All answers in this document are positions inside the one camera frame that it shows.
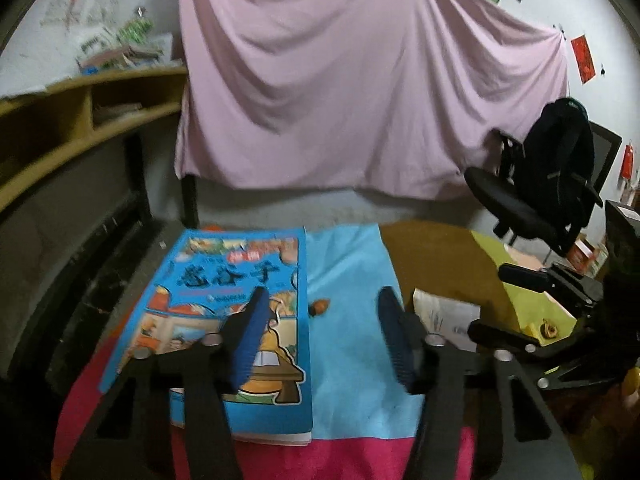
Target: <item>pink bedsheet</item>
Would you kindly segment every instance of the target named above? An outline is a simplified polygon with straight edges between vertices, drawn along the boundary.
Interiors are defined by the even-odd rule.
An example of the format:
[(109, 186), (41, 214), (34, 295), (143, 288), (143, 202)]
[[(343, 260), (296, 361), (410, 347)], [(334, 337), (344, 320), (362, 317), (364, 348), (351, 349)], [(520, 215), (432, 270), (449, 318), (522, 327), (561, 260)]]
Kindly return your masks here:
[(175, 171), (452, 198), (564, 96), (562, 34), (488, 0), (180, 0)]

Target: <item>white wall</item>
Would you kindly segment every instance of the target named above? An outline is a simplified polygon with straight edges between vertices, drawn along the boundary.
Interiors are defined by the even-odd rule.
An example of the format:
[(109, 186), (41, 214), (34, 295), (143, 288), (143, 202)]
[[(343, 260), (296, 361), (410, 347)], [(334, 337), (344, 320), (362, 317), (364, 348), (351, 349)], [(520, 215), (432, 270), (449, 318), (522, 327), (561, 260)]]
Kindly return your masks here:
[[(74, 34), (64, 23), (47, 21), (59, 16), (64, 0), (38, 0), (18, 27), (0, 56), (0, 92), (14, 85), (46, 82), (74, 68)], [(144, 5), (155, 20), (158, 32), (177, 32), (177, 0), (80, 0), (81, 25), (104, 12), (108, 20), (120, 24), (138, 5)], [(580, 83), (577, 65), (567, 43), (572, 95), (583, 102), (590, 118), (640, 145), (640, 57), (622, 21), (608, 0), (502, 0), (509, 12), (524, 20), (551, 26), (561, 23), (568, 40), (586, 34), (596, 64), (596, 79)], [(600, 64), (607, 75), (599, 76)], [(180, 211), (179, 186), (172, 171), (175, 121), (163, 121), (148, 129), (146, 150), (151, 163), (147, 182), (154, 212), (176, 218)], [(618, 199), (617, 174), (622, 150), (602, 192), (603, 198)], [(495, 219), (472, 198), (454, 202), (398, 200), (377, 193), (340, 190), (331, 192), (246, 192), (231, 191), (214, 183), (200, 182), (202, 221), (238, 227), (276, 227), (305, 224), (321, 227), (340, 222), (389, 222), (400, 218), (447, 221), (490, 233)], [(588, 229), (598, 241), (604, 232), (604, 215), (596, 211)], [(517, 247), (544, 255), (541, 242), (519, 240)]]

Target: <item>comic book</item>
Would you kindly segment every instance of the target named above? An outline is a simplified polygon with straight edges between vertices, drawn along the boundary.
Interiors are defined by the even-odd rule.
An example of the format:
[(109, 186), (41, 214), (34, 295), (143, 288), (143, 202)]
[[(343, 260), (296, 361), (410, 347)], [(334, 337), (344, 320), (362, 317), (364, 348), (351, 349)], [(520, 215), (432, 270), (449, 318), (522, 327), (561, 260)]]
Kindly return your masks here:
[[(138, 347), (188, 348), (240, 312), (256, 286), (271, 315), (249, 381), (225, 396), (231, 431), (243, 440), (303, 445), (311, 440), (306, 253), (303, 229), (186, 230), (131, 313), (104, 371), (105, 392)], [(172, 423), (184, 425), (184, 392), (171, 395)]]

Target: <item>red poster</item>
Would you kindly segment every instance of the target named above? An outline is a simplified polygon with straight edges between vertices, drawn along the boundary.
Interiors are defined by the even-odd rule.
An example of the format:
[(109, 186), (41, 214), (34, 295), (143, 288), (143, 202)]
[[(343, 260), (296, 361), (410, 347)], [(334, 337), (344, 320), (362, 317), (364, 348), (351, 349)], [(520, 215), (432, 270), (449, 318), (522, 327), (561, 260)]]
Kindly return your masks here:
[(587, 38), (585, 35), (580, 38), (571, 40), (571, 46), (574, 48), (575, 60), (578, 62), (578, 70), (580, 71), (580, 79), (584, 85), (589, 79), (592, 79), (596, 75), (596, 69), (593, 66), (593, 59), (591, 59), (591, 51), (587, 44)]

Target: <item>wooden shelf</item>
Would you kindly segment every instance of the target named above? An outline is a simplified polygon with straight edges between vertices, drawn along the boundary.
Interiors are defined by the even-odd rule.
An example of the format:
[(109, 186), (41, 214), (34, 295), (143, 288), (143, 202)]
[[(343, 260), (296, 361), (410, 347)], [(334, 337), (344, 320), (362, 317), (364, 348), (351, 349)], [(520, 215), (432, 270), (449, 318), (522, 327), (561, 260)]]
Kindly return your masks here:
[[(0, 102), (0, 212), (64, 164), (114, 137), (180, 112), (187, 70), (108, 71)], [(95, 106), (143, 108), (94, 128)]]

